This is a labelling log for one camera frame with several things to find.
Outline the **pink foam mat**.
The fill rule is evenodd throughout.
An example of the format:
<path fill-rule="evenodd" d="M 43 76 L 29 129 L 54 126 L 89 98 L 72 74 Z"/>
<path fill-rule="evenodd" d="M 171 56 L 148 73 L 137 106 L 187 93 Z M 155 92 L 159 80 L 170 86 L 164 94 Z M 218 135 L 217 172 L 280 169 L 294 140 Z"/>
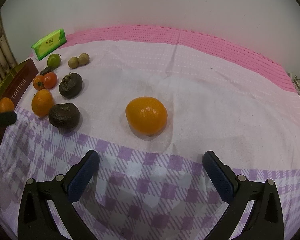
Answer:
<path fill-rule="evenodd" d="M 185 29 L 159 25 L 116 25 L 66 35 L 61 48 L 95 41 L 132 41 L 182 45 L 256 72 L 281 89 L 296 92 L 284 68 L 271 59 L 222 38 Z"/>

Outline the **large orange mandarin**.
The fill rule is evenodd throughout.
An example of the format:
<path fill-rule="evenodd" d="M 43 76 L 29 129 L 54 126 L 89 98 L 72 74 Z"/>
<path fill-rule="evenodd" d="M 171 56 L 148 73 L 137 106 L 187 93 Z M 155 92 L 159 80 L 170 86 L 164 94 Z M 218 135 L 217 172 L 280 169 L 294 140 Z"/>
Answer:
<path fill-rule="evenodd" d="M 125 110 L 128 124 L 143 135 L 160 132 L 167 123 L 167 110 L 156 98 L 143 96 L 128 103 Z"/>

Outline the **small mandarin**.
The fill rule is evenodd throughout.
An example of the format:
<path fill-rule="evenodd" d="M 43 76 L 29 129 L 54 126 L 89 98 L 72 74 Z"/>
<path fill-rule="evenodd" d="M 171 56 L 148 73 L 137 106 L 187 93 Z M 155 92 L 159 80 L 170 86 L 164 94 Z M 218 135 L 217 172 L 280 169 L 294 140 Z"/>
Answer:
<path fill-rule="evenodd" d="M 14 103 L 10 98 L 4 97 L 0 100 L 0 113 L 14 111 Z"/>

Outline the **orange-red tomato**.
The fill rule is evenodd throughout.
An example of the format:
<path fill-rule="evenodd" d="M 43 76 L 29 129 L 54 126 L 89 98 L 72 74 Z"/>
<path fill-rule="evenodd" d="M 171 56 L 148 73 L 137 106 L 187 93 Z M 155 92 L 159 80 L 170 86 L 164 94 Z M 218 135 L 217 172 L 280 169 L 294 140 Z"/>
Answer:
<path fill-rule="evenodd" d="M 39 91 L 44 89 L 44 77 L 42 75 L 37 75 L 33 80 L 33 87 L 35 90 Z"/>

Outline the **red gold toffee tin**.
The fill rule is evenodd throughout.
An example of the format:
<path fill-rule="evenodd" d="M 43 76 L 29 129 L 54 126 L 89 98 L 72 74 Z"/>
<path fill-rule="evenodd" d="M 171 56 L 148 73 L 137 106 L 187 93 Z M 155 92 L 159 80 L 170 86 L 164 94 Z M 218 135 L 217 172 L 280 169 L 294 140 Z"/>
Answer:
<path fill-rule="evenodd" d="M 14 67 L 0 84 L 0 100 L 4 97 L 10 98 L 16 107 L 37 74 L 38 69 L 32 59 L 27 59 Z M 0 145 L 6 127 L 0 127 Z"/>

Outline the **right tan longan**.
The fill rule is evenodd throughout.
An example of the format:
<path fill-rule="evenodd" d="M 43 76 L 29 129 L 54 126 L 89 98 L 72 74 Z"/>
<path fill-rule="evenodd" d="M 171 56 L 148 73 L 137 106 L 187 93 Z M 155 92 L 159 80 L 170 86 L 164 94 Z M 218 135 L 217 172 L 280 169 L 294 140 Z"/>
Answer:
<path fill-rule="evenodd" d="M 84 66 L 90 62 L 90 56 L 87 53 L 82 53 L 78 57 L 78 62 L 80 66 Z"/>

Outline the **left tan longan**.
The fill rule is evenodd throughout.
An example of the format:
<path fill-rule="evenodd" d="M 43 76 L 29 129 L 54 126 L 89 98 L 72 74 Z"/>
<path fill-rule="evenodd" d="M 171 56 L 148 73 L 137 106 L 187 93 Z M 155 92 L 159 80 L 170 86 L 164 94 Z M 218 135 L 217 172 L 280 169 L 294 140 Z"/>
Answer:
<path fill-rule="evenodd" d="M 71 57 L 68 61 L 68 66 L 71 69 L 76 69 L 77 67 L 79 67 L 79 60 L 77 57 Z"/>

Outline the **tan longan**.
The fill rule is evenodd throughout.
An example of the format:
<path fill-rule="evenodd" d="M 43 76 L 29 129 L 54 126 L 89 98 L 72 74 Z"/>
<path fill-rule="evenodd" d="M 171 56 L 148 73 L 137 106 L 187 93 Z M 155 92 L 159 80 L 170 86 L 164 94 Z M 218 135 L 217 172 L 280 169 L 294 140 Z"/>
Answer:
<path fill-rule="evenodd" d="M 68 61 L 68 66 L 71 69 L 76 69 L 77 67 L 79 67 L 79 60 L 77 57 L 71 57 Z"/>
<path fill-rule="evenodd" d="M 78 62 L 80 66 L 84 66 L 90 62 L 90 56 L 87 53 L 82 53 L 78 57 Z"/>

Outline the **red tomato right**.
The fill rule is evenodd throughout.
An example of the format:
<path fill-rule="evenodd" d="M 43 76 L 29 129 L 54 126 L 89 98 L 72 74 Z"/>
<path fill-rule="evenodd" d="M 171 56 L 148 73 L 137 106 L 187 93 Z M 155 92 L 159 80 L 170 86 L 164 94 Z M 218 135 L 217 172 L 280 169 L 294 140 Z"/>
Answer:
<path fill-rule="evenodd" d="M 46 89 L 52 89 L 57 85 L 57 75 L 53 72 L 49 72 L 44 75 L 43 84 Z"/>

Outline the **small dark passion fruit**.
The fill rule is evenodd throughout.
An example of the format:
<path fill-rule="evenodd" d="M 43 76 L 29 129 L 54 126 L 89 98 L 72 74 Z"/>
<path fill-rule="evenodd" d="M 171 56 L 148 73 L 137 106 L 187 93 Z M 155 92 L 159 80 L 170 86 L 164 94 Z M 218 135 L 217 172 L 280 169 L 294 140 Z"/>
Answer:
<path fill-rule="evenodd" d="M 53 73 L 54 68 L 47 66 L 41 72 L 40 75 L 45 76 L 47 73 Z"/>

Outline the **green tomato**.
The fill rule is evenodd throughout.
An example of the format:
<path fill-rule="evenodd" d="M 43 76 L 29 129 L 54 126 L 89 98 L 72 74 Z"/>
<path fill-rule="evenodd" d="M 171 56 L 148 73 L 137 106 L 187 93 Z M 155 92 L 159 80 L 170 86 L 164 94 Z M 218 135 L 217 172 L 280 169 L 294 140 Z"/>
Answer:
<path fill-rule="evenodd" d="M 61 64 L 61 55 L 59 54 L 51 54 L 47 59 L 47 66 L 56 69 Z"/>

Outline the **green tissue pack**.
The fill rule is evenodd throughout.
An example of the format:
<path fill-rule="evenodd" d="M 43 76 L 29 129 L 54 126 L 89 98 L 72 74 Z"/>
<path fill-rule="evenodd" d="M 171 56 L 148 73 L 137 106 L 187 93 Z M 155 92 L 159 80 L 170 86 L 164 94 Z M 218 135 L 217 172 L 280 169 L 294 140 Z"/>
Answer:
<path fill-rule="evenodd" d="M 34 58 L 40 61 L 65 43 L 65 31 L 64 29 L 58 29 L 38 40 L 31 46 L 31 50 Z"/>

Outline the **pink purple checked tablecloth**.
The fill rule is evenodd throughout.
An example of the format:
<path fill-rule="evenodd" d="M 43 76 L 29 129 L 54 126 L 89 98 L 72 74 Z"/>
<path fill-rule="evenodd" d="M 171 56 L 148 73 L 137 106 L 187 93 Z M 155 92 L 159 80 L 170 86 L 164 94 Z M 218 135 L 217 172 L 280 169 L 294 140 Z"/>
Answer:
<path fill-rule="evenodd" d="M 300 99 L 256 72 L 195 49 L 165 43 L 97 41 L 61 48 L 90 63 L 76 72 L 83 89 L 71 131 L 34 115 L 29 87 L 0 146 L 0 222 L 17 234 L 28 178 L 53 179 L 88 150 L 100 170 L 75 203 L 100 239 L 202 239 L 226 209 L 201 165 L 209 150 L 237 174 L 275 181 L 285 239 L 300 227 Z M 143 135 L 127 121 L 130 101 L 148 96 L 167 110 L 165 127 Z"/>

